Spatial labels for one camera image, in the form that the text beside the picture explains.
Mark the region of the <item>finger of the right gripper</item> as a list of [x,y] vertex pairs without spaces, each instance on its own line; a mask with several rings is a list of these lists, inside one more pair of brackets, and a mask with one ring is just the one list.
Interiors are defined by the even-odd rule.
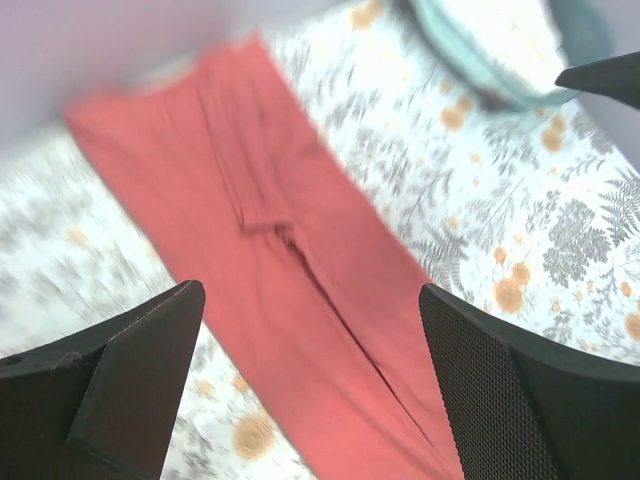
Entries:
[[555,85],[607,97],[631,108],[640,106],[640,52],[565,69]]

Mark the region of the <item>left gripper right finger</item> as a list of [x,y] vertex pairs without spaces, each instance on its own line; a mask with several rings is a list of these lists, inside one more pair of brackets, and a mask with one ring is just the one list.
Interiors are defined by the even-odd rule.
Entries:
[[639,369],[423,286],[420,313],[463,474],[637,480]]

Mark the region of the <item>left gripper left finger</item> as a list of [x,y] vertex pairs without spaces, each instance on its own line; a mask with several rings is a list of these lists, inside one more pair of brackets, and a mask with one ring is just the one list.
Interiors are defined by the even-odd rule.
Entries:
[[160,477],[206,294],[186,281],[1,361],[4,479]]

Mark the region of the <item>pink t shirt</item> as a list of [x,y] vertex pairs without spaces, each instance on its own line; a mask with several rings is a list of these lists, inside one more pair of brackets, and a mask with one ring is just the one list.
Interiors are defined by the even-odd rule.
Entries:
[[459,479],[419,314],[427,276],[260,38],[70,107],[85,157],[321,479]]

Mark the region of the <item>teal laundry basket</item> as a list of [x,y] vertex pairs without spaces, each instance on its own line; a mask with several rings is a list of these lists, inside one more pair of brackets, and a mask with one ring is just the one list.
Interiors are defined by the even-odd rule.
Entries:
[[[537,107],[563,105],[577,91],[558,87],[536,96],[518,80],[502,72],[489,56],[479,50],[443,9],[444,1],[413,1],[410,4],[417,25],[429,45],[467,84],[479,92],[490,108],[528,111]],[[563,36],[562,50],[568,66],[580,66],[610,57],[614,42],[609,25],[591,1],[545,1]]]

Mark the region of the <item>floral table mat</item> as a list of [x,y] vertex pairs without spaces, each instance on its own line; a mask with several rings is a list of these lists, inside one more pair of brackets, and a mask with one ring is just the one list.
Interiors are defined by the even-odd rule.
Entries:
[[[403,1],[266,37],[306,110],[441,287],[550,340],[639,360],[639,176],[576,103],[492,115]],[[149,240],[64,128],[6,157],[1,353],[170,288]]]

